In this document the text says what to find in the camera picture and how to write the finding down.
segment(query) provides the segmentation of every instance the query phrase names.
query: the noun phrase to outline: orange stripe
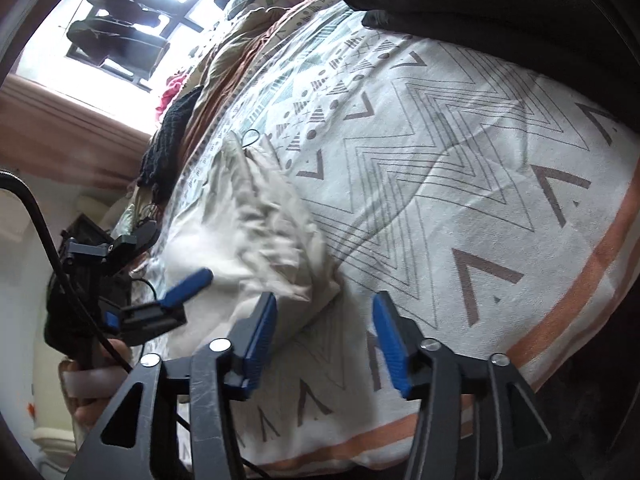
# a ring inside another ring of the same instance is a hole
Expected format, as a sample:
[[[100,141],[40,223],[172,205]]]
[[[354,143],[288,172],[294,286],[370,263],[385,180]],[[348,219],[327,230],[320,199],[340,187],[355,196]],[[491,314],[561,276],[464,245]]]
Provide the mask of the orange stripe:
[[[584,330],[578,332],[574,337],[571,338],[571,341],[565,346],[564,350],[556,357],[549,370],[544,374],[541,378],[533,383],[533,389],[539,390],[542,385],[548,380],[551,375],[556,373],[559,367],[562,366],[564,360],[567,358],[567,354],[571,351],[579,341],[583,339],[591,339],[596,333],[600,331],[600,329],[605,325],[605,323],[609,320],[611,314],[617,309],[618,305],[622,300],[624,300],[625,294],[629,289],[631,284],[631,280],[633,279],[634,270],[638,265],[638,261],[640,260],[640,239],[636,241],[633,249],[631,249],[631,253],[629,254],[628,264],[626,266],[625,275],[620,282],[620,285],[616,289],[613,297],[607,303],[607,306],[598,314],[598,317]]]
[[[513,345],[507,354],[517,366],[525,365],[540,355],[580,314],[596,291],[607,268],[618,257],[626,236],[640,209],[640,162],[622,199],[613,222],[594,248],[580,274],[566,294],[532,330]]]
[[[413,415],[407,415],[399,420],[375,428],[374,430],[356,435],[336,446],[321,447],[311,453],[306,453],[288,460],[279,460],[278,462],[264,465],[262,468],[269,471],[286,471],[299,469],[312,462],[350,460],[370,449],[388,446],[389,444],[413,436],[417,420],[418,416],[415,413]]]
[[[521,367],[540,353],[545,351],[567,329],[575,317],[584,308],[586,303],[596,291],[600,280],[609,268],[610,264],[615,261],[622,249],[626,236],[628,235],[634,220],[638,216],[640,210],[640,160],[636,165],[634,175],[626,190],[625,196],[620,204],[616,217],[607,229],[598,245],[594,248],[587,262],[582,268],[578,277],[574,280],[572,286],[566,294],[556,303],[553,309],[546,314],[545,318],[538,323],[532,330],[527,333],[520,341],[518,341],[508,351],[511,361]],[[636,243],[632,251],[632,256],[640,258],[640,240]],[[625,280],[630,280],[633,270],[627,269]],[[626,290],[624,286],[620,286],[619,290]],[[617,302],[621,298],[616,295],[607,303],[605,311],[613,312],[617,306]],[[598,320],[606,322],[610,314],[603,313]],[[468,402],[463,399],[463,406],[469,406]],[[300,455],[288,460],[280,460],[263,466],[267,470],[284,471],[299,469],[306,464],[312,462],[327,462],[329,460],[350,460],[363,452],[378,449],[383,446],[389,446],[413,436],[417,415],[408,415],[399,420],[375,428],[356,435],[346,442],[337,444],[336,446],[327,446],[315,450],[304,455]],[[472,433],[472,423],[466,422],[462,425],[462,435]]]

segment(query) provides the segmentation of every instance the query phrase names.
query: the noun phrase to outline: bedsheet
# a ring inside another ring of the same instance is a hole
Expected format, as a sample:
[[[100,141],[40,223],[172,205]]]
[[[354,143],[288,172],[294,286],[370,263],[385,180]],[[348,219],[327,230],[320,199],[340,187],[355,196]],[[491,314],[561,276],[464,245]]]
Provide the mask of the bedsheet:
[[[233,405],[242,455],[274,474],[407,456],[418,403],[390,384],[370,316],[377,290],[458,353],[506,352],[537,388],[638,275],[633,132],[545,76],[361,20],[341,0],[299,7],[165,211],[170,224],[196,200],[226,134],[255,128],[339,263],[342,293]],[[147,273],[160,292],[166,232]],[[181,429],[180,442],[188,460]]]

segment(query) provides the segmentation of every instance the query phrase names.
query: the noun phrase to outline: wall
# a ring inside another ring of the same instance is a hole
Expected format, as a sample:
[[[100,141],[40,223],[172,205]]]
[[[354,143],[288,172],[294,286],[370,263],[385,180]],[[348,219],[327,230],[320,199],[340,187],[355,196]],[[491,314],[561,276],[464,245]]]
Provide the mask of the wall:
[[[58,244],[60,231],[78,214],[77,197],[85,191],[28,175],[22,179],[34,193]],[[0,207],[17,210],[21,205],[0,196]],[[33,423],[27,412],[32,399],[33,341],[50,274],[51,267],[33,225],[28,225],[20,241],[0,235],[0,411],[32,461],[38,457],[38,448],[30,440]]]

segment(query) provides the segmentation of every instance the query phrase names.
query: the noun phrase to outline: black bracket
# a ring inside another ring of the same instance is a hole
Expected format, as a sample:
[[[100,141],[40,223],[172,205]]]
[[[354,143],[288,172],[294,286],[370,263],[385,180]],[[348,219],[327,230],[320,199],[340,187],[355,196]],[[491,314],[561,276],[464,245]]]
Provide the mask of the black bracket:
[[[462,394],[474,396],[475,479],[582,480],[506,355],[455,354],[401,317],[384,291],[374,297],[373,322],[394,387],[421,399],[405,480],[456,477]]]
[[[143,356],[82,444],[67,480],[244,480],[229,400],[247,400],[257,388],[276,318],[276,300],[264,293],[228,337],[192,357]],[[177,396],[185,394],[193,473],[178,458]]]

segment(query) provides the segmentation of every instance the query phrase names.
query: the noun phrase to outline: clothing hanging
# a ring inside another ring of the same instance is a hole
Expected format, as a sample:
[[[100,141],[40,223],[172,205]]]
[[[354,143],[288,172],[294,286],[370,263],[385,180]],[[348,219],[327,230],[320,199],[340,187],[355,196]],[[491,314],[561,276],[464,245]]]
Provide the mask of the clothing hanging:
[[[148,27],[160,25],[160,12],[145,9],[135,0],[87,0],[92,6],[106,10],[116,20],[139,23]]]
[[[95,66],[110,59],[145,80],[151,78],[170,46],[165,38],[108,18],[73,22],[66,36]]]

